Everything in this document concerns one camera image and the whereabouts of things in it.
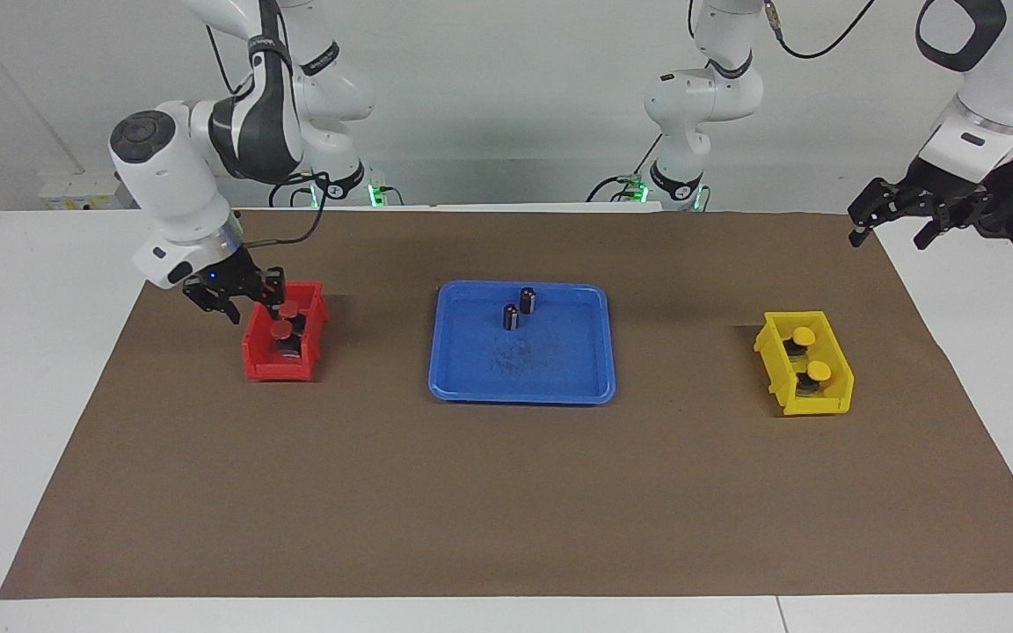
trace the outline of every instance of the red cap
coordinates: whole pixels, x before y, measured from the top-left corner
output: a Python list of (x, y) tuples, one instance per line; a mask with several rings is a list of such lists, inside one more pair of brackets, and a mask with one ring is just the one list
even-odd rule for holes
[(281, 319), (295, 319), (299, 316), (299, 302), (298, 301), (285, 301), (281, 304)]
[(289, 340), (292, 337), (292, 323), (281, 319), (272, 323), (269, 332), (275, 340)]

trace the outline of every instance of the blue tray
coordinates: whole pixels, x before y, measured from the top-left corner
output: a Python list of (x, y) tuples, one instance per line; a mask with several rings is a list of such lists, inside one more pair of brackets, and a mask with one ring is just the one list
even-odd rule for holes
[[(503, 306), (537, 294), (503, 328)], [(604, 404), (616, 395), (608, 298), (591, 285), (456, 281), (440, 289), (430, 390), (442, 400)]]

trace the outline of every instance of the white backdrop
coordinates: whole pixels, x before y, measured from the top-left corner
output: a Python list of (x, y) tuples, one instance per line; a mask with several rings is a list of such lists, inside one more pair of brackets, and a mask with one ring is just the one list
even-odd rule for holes
[[(796, 49), (824, 47), (860, 5), (782, 0), (784, 31)], [(917, 53), (920, 5), (877, 3), (811, 62), (761, 31), (763, 107), (706, 126), (711, 208), (838, 212), (869, 177), (901, 176), (960, 83)], [(354, 125), (363, 155), (410, 204), (580, 200), (654, 139), (642, 105), (651, 78), (704, 64), (683, 0), (327, 0), (326, 10), (345, 59), (377, 85), (377, 111)], [(243, 46), (222, 46), (240, 79)], [(105, 140), (126, 113), (222, 95), (205, 32), (177, 0), (0, 0), (0, 208), (38, 206), (41, 173), (78, 163), (110, 173)], [(266, 188), (223, 190), (255, 204)]]

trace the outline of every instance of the brown mat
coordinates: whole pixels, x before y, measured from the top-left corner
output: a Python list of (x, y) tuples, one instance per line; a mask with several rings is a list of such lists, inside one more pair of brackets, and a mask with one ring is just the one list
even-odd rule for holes
[[(326, 283), (313, 384), (246, 383), (241, 329), (146, 289), (0, 598), (1013, 591), (1013, 477), (883, 250), (847, 229), (330, 214), (256, 253)], [(458, 278), (602, 286), (616, 399), (436, 401), (436, 291)], [(767, 310), (814, 309), (855, 402), (783, 419), (753, 337)]]

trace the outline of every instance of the yellow bin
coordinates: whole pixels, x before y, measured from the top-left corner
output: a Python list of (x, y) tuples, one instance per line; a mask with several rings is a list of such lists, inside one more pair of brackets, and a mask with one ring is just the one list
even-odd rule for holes
[[(785, 341), (792, 339), (798, 328), (813, 332), (813, 341), (805, 341), (805, 353), (788, 358)], [(764, 328), (757, 335), (755, 351), (761, 352), (764, 368), (769, 373), (769, 393), (784, 407), (786, 416), (815, 416), (822, 413), (845, 413), (851, 408), (851, 392), (855, 389), (855, 374), (847, 357), (836, 340), (827, 314), (823, 312), (765, 312)], [(810, 394), (797, 394), (799, 374), (827, 365), (830, 377), (820, 378), (819, 389)]]

